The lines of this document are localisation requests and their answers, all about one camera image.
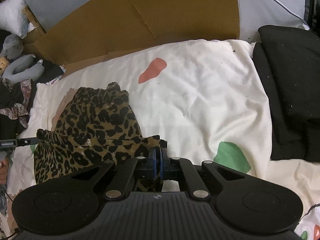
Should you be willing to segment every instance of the white fabric with colored patches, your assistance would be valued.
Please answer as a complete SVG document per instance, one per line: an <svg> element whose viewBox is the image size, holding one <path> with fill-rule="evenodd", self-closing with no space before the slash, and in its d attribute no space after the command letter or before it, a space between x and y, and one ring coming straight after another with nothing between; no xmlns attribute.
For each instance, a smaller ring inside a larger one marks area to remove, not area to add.
<svg viewBox="0 0 320 240"><path fill-rule="evenodd" d="M109 83L117 82L129 92L143 136L159 134L167 140L170 157L188 158L194 164L214 159L232 163L228 158L233 158L244 163L239 168L249 170L248 174L295 191L308 210L316 204L314 195L320 195L314 188L316 182L320 185L320 176L297 168L303 161L281 161L278 165L269 160L269 103L251 60L252 51L253 46L240 40L185 41L99 63L53 85L37 84L29 127L21 137L36 136L38 128L50 130L70 88L106 89ZM156 58L167 66L156 66L159 75L147 80L152 77L150 67L147 78L141 78L139 84L140 75ZM30 147L18 147L12 160L8 193L15 195L35 184ZM309 171L319 171L313 164L307 166Z"/></svg>

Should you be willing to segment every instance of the pink patch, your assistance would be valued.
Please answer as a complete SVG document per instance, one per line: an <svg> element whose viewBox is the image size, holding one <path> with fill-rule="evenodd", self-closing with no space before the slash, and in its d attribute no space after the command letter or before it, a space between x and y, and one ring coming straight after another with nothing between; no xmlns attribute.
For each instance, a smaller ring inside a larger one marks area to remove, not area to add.
<svg viewBox="0 0 320 240"><path fill-rule="evenodd" d="M138 84L148 81L149 79L157 77L162 70L167 66L167 63L162 58L155 58L148 68L139 76Z"/></svg>

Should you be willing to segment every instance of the human hand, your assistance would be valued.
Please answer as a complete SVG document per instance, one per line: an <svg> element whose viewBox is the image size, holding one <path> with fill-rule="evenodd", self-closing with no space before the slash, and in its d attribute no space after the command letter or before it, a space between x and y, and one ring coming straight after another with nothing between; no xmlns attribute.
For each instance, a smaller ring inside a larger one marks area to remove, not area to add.
<svg viewBox="0 0 320 240"><path fill-rule="evenodd" d="M5 185L7 183L9 159L6 157L0 162L0 184Z"/></svg>

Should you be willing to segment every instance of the white pillow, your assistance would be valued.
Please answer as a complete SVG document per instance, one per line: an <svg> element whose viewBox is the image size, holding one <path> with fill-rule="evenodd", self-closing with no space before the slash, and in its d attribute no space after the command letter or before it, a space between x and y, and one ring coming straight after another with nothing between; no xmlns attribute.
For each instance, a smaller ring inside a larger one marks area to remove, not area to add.
<svg viewBox="0 0 320 240"><path fill-rule="evenodd" d="M4 0L0 3L0 29L24 38L29 24L22 12L26 6L25 0Z"/></svg>

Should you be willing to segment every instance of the leopard print shorts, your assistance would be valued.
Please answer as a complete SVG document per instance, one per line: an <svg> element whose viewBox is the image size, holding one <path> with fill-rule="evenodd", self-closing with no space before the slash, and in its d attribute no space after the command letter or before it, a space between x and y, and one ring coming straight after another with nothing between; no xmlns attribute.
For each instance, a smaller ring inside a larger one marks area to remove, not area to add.
<svg viewBox="0 0 320 240"><path fill-rule="evenodd" d="M166 147L159 135L143 138L129 105L129 95L117 83L106 90L81 87L60 115L54 131L37 131L34 152L36 183L113 160L147 157L152 147ZM138 190L159 191L159 180L138 181Z"/></svg>

